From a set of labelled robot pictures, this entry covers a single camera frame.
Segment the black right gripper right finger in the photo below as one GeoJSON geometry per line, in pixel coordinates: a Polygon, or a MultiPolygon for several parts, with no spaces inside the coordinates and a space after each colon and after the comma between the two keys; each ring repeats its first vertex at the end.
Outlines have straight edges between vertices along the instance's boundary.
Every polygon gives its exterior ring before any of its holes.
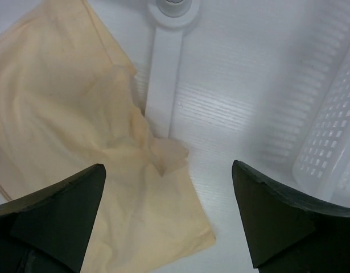
{"type": "Polygon", "coordinates": [[[350,208],[309,196],[239,160],[234,195],[259,272],[350,272],[350,208]]]}

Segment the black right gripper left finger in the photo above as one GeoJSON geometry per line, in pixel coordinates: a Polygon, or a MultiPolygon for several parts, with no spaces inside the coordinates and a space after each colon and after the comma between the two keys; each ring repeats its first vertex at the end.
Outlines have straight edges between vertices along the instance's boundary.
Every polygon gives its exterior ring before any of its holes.
{"type": "Polygon", "coordinates": [[[80,272],[106,180],[94,164],[0,205],[0,272],[80,272]]]}

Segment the beige underwear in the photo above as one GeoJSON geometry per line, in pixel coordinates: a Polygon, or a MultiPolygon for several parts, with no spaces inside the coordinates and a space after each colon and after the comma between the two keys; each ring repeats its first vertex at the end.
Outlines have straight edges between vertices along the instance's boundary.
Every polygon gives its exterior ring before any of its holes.
{"type": "Polygon", "coordinates": [[[153,136],[135,68],[86,1],[44,1],[0,35],[0,148],[18,198],[106,168],[83,272],[149,272],[213,246],[188,150],[153,136]]]}

